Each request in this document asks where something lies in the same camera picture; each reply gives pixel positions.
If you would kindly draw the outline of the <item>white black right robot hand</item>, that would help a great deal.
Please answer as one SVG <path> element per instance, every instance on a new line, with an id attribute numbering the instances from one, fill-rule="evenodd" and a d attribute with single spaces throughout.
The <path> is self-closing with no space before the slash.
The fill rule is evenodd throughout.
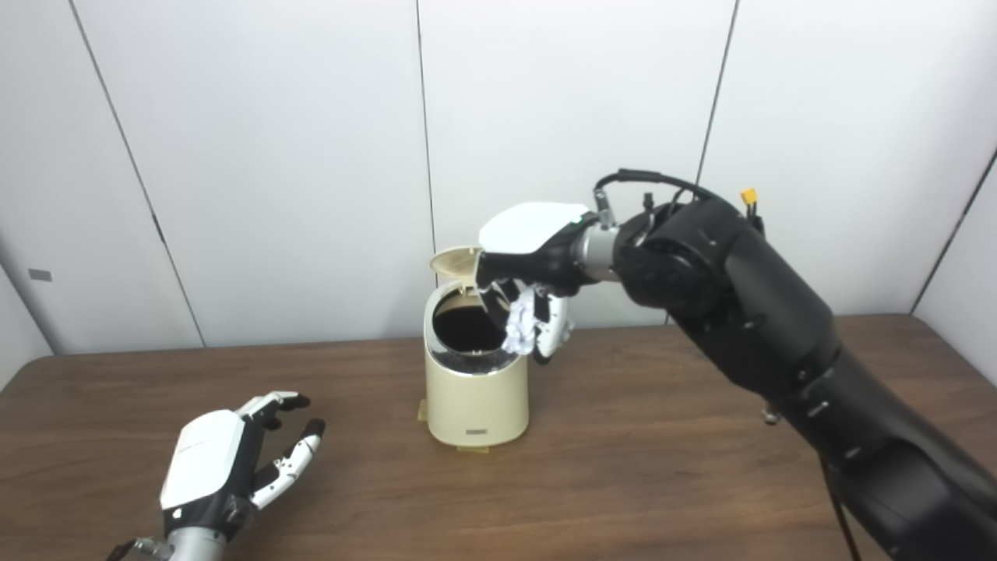
<path id="1" fill-rule="evenodd" d="M 597 217 L 584 205 L 529 202 L 496 214 L 478 233 L 474 286 L 503 351 L 547 365 L 566 342 L 569 300 L 597 284 L 578 252 Z"/>

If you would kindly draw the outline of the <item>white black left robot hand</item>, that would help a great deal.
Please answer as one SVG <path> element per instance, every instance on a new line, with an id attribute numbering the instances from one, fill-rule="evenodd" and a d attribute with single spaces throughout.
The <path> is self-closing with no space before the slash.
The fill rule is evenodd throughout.
<path id="1" fill-rule="evenodd" d="M 231 540 L 252 515 L 288 491 L 320 447 L 326 422 L 309 420 L 295 443 L 264 464 L 262 445 L 281 426 L 279 412 L 309 405 L 299 392 L 271 391 L 186 424 L 160 491 L 164 535 L 202 528 Z"/>

